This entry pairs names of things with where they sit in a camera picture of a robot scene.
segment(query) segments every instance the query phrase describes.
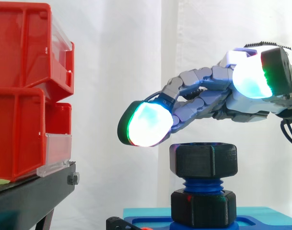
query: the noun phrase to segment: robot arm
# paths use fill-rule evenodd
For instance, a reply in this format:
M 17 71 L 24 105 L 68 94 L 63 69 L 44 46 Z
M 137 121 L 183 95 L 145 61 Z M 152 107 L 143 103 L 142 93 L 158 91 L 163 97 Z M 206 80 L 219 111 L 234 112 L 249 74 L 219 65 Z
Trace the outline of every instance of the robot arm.
M 179 96 L 187 101 L 179 102 Z M 195 119 L 251 122 L 287 110 L 292 114 L 291 50 L 237 48 L 218 65 L 170 79 L 155 99 L 133 102 L 120 119 L 118 137 L 129 145 L 154 146 Z

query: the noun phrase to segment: white curtain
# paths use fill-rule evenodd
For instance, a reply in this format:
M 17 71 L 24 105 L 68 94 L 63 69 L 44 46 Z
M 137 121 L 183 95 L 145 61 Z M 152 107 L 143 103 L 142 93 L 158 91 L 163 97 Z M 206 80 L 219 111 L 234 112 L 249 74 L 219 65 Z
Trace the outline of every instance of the white curtain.
M 169 145 L 227 142 L 239 172 L 224 179 L 239 206 L 292 216 L 292 145 L 280 119 L 239 124 L 196 120 L 155 148 L 125 146 L 117 123 L 181 71 L 211 67 L 246 43 L 292 46 L 292 0 L 46 0 L 75 43 L 72 160 L 80 184 L 54 212 L 51 229 L 104 229 L 127 207 L 167 207 L 182 180 L 170 173 Z

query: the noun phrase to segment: black plastic clip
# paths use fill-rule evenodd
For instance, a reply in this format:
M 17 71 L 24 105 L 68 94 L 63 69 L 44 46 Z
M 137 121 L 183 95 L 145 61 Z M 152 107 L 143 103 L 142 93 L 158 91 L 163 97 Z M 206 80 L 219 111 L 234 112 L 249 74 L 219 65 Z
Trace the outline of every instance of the black plastic clip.
M 106 230 L 141 230 L 119 217 L 110 217 L 106 220 Z

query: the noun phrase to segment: red plastic drawer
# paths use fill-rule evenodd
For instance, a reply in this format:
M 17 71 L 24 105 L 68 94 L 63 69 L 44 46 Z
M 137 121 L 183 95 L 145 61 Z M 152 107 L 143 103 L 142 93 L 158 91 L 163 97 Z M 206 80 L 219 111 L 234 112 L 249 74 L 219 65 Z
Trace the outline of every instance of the red plastic drawer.
M 74 44 L 45 3 L 0 2 L 0 87 L 36 87 L 48 101 L 73 94 Z
M 0 179 L 15 181 L 69 159 L 70 124 L 70 104 L 46 104 L 41 89 L 0 88 Z

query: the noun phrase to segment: metal stand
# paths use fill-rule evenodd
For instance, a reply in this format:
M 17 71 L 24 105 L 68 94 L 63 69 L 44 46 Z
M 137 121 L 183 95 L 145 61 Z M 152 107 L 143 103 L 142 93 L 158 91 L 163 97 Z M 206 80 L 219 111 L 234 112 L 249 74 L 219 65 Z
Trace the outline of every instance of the metal stand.
M 75 163 L 46 177 L 0 186 L 0 230 L 49 230 L 54 208 L 74 190 Z

